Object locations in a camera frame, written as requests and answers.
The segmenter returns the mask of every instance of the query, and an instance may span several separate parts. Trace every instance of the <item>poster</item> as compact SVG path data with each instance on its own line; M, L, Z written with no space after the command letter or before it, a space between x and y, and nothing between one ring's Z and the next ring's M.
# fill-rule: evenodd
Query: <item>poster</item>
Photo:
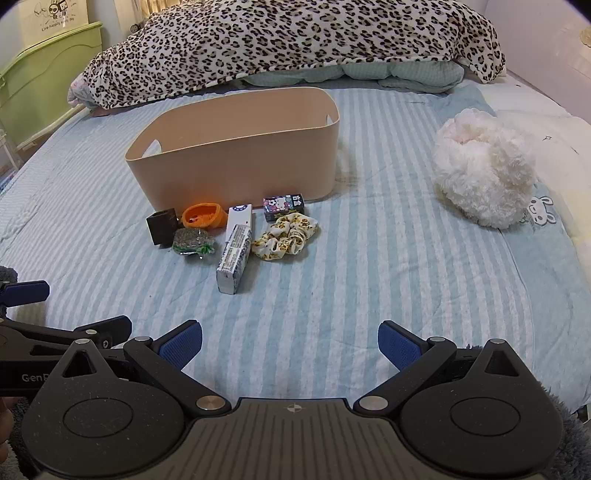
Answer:
M21 0L18 15L25 48L88 24L86 0Z

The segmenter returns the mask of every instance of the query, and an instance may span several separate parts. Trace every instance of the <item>orange lid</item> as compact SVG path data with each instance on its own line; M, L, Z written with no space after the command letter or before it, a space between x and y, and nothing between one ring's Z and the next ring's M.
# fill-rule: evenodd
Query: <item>orange lid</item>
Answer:
M218 203L199 203L183 212L185 228L220 228L226 226L228 214Z

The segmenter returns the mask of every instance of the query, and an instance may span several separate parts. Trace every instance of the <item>striped bed sheet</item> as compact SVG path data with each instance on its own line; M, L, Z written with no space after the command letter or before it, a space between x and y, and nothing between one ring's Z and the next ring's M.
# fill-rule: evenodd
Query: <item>striped bed sheet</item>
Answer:
M242 396L354 401L396 372L376 340L378 325L393 319L459 346L505 338L570 408L583 404L591 371L586 287L573 287L574 300L540 290L537 271L515 252L519 242L543 240L481 228L433 186L434 135L465 106L488 109L478 90L444 97L359 85L323 84L342 120L334 191L307 204L319 233L296 257L252 256L235 296L217 291L221 248L201 261L152 245L145 218L153 210L124 160L156 116L214 94L101 118L81 112L0 197L2 264L22 281L51 286L47 302L10 316L72 329L124 314L133 335L154 338L197 319L203 349L184 371L232 402ZM256 211L255 236L266 225ZM567 247L560 254L574 258ZM561 282L576 276L564 262L552 268ZM567 333L575 332L571 341Z

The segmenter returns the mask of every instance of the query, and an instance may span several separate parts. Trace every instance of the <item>white fluffy plush toy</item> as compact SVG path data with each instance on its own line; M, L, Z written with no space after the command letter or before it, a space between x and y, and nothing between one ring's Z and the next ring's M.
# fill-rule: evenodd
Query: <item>white fluffy plush toy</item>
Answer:
M437 134L436 183L480 225L507 228L531 200L534 160L523 137L492 115L467 108Z

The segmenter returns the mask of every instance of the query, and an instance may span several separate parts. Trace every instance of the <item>person's hand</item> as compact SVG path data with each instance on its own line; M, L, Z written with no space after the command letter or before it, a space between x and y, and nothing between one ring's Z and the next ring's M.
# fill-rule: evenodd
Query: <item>person's hand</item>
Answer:
M17 401L18 397L0 398L0 463L4 463L8 458L8 444L6 442L14 426L14 418L12 418L9 408Z

